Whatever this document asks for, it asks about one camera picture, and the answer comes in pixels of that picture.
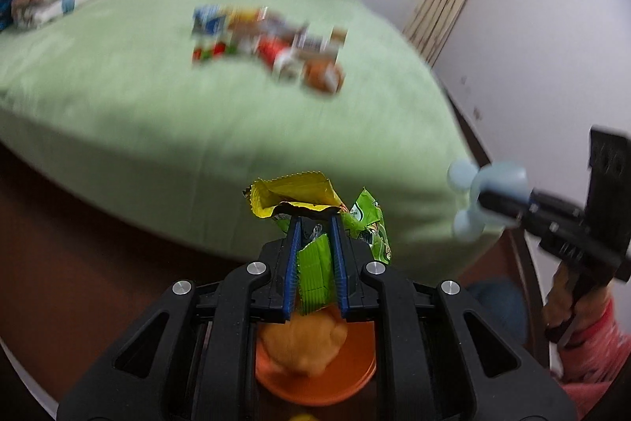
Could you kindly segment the right hand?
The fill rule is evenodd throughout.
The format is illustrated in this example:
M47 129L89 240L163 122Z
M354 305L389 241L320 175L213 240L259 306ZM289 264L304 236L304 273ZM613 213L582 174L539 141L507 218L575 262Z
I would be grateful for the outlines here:
M607 312L612 300L611 287L597 287L577 303L573 303L569 281L568 267L560 263L554 273L552 288L547 294L547 303L542 310L543 318L547 327L557 327L574 315L577 321L575 329L585 330L595 325Z

